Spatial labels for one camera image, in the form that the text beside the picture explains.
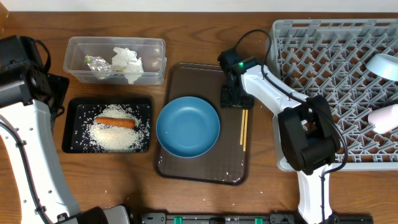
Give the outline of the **light blue bowl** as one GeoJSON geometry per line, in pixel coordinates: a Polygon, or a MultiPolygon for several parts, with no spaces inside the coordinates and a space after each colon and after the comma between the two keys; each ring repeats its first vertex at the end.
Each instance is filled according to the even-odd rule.
{"type": "Polygon", "coordinates": [[[366,64],[366,68],[379,77],[397,81],[397,57],[388,54],[376,54],[366,64]]]}

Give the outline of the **pile of white rice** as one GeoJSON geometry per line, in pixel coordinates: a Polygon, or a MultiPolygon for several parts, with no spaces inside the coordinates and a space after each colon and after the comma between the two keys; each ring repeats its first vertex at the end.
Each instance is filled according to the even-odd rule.
{"type": "Polygon", "coordinates": [[[147,152],[150,143],[151,105],[79,105],[73,128],[67,133],[70,153],[132,153],[147,152]],[[99,123],[97,118],[127,119],[133,128],[99,123]]]}

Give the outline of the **orange carrot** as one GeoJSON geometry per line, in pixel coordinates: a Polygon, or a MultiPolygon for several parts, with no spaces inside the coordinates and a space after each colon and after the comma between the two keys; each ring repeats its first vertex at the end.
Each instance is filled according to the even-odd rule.
{"type": "Polygon", "coordinates": [[[116,126],[119,128],[129,128],[129,129],[134,128],[136,125],[134,120],[121,119],[121,118],[99,117],[99,118],[95,118],[95,121],[100,124],[106,124],[109,126],[116,126]]]}

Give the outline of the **white pink cup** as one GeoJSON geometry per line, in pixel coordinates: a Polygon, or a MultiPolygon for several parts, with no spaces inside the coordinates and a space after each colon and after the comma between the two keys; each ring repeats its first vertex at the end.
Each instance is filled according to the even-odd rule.
{"type": "Polygon", "coordinates": [[[385,134],[398,126],[397,115],[397,104],[394,104],[369,113],[368,122],[374,126],[374,132],[385,134]]]}

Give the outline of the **white tissue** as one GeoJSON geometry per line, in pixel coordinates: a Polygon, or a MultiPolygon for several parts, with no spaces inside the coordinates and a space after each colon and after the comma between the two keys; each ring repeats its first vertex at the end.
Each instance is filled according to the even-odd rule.
{"type": "Polygon", "coordinates": [[[112,58],[111,70],[123,72],[128,84],[133,84],[144,73],[141,58],[128,48],[115,47],[113,51],[116,55],[112,58]]]}

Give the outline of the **dark blue plate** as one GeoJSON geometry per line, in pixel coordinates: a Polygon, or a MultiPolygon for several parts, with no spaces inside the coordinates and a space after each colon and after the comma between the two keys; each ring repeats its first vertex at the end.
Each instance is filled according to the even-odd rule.
{"type": "Polygon", "coordinates": [[[194,158],[208,152],[216,144],[220,130],[220,118],[215,108],[194,96],[169,102],[156,122],[160,145],[181,158],[194,158]]]}

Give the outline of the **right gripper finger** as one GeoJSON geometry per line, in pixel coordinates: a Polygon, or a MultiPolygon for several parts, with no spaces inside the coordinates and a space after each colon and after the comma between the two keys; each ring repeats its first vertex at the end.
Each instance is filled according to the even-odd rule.
{"type": "Polygon", "coordinates": [[[251,109],[254,106],[254,97],[245,91],[238,95],[238,107],[242,109],[251,109]]]}
{"type": "Polygon", "coordinates": [[[239,108],[239,100],[237,99],[234,88],[228,85],[221,87],[220,106],[222,108],[239,108]]]}

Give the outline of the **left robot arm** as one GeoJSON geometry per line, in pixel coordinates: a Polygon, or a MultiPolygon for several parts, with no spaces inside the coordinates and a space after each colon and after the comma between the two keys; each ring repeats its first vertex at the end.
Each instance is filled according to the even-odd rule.
{"type": "Polygon", "coordinates": [[[21,201],[22,223],[129,223],[126,207],[80,210],[66,183],[53,141],[64,113],[69,80],[51,74],[51,58],[40,40],[12,35],[1,39],[1,137],[21,201]]]}

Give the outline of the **yellow foil snack wrapper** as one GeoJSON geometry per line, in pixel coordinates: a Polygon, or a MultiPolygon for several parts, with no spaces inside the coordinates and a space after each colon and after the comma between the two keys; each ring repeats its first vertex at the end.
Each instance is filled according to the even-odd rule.
{"type": "Polygon", "coordinates": [[[111,71],[111,64],[104,58],[87,55],[85,61],[97,79],[103,80],[109,76],[108,72],[111,71]]]}

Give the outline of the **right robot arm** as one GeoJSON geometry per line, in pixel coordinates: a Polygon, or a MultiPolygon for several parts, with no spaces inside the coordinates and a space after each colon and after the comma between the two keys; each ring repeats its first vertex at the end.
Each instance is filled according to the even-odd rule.
{"type": "Polygon", "coordinates": [[[334,223],[329,203],[329,173],[341,144],[327,100],[293,90],[254,57],[242,59],[235,49],[220,53],[226,75],[221,107],[248,110],[259,100],[274,115],[277,146],[297,171],[298,213],[305,223],[334,223]]]}

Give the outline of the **wooden chopstick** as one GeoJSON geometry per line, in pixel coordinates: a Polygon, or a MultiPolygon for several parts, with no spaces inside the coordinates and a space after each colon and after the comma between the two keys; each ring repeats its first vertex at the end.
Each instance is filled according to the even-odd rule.
{"type": "Polygon", "coordinates": [[[245,133],[245,122],[246,122],[246,110],[242,110],[242,120],[241,120],[241,134],[239,144],[242,146],[244,142],[244,133],[245,133]]]}
{"type": "Polygon", "coordinates": [[[246,152],[247,133],[248,133],[248,110],[243,110],[242,127],[243,127],[242,145],[243,145],[243,151],[246,152]]]}

